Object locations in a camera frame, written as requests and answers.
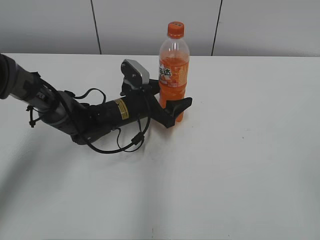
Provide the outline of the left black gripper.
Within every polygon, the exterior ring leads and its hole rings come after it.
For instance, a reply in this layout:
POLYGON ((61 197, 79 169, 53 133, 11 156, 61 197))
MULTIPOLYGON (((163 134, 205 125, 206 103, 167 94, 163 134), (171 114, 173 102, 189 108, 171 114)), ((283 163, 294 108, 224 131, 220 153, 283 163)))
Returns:
POLYGON ((161 107, 155 95, 160 92, 159 81, 149 79, 149 83, 138 89, 122 83, 121 96, 132 98, 134 107, 144 108, 147 117, 162 124, 167 129, 176 123, 176 117, 192 105, 193 98, 186 97, 179 100, 167 100, 165 107, 161 107))

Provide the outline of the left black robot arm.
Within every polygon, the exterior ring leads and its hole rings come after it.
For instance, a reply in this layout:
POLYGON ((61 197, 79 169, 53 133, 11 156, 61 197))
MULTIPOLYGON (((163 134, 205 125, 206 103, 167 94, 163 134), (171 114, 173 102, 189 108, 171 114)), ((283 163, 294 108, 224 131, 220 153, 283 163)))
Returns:
POLYGON ((37 72, 29 72, 12 58, 0 56, 0 97, 12 96, 27 103, 29 112, 36 111, 38 119, 64 132, 78 145, 90 145, 111 131, 146 118, 166 128, 192 104, 190 97, 169 100, 161 107, 156 99, 159 82, 150 79, 149 72, 136 60, 125 59, 121 64, 124 76, 120 98, 101 104, 82 102, 71 91, 58 91, 37 72))

